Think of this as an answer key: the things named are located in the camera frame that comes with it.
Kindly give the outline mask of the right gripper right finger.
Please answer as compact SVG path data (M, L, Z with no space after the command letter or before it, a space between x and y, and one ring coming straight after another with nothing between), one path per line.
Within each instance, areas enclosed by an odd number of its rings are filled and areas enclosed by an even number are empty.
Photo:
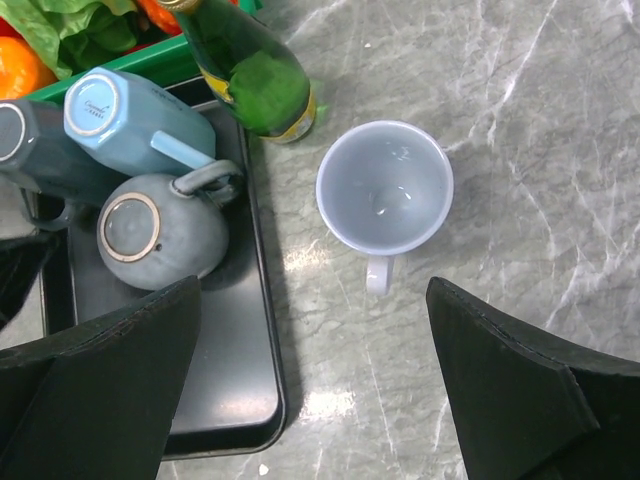
M433 277L426 304L471 479L636 479L639 365Z

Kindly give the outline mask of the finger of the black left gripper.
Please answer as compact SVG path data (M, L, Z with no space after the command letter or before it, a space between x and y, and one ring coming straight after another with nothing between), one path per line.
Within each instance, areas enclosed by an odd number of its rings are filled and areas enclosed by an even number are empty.
M1 329L21 311L37 276L59 246L51 232L1 240Z

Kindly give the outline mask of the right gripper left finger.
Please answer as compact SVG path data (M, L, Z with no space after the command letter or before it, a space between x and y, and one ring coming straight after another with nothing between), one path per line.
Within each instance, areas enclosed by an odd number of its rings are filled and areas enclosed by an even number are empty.
M155 478L200 325L191 276L2 350L2 478Z

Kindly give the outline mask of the grey-blue mug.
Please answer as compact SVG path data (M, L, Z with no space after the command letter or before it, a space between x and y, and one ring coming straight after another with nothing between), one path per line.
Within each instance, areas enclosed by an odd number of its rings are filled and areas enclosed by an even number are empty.
M26 98L1 102L1 174L19 187L25 218L46 231L67 228L87 207L101 208L127 179L65 133L61 106ZM32 214L30 192L62 199L64 209L40 220Z

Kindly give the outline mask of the pale grey mug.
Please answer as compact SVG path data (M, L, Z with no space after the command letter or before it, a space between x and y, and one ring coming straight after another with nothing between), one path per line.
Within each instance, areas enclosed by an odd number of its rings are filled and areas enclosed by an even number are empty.
M329 147L315 193L333 235L367 255L367 292L385 295L395 258L423 245L445 222L454 177L430 134L406 122L377 120L352 128Z

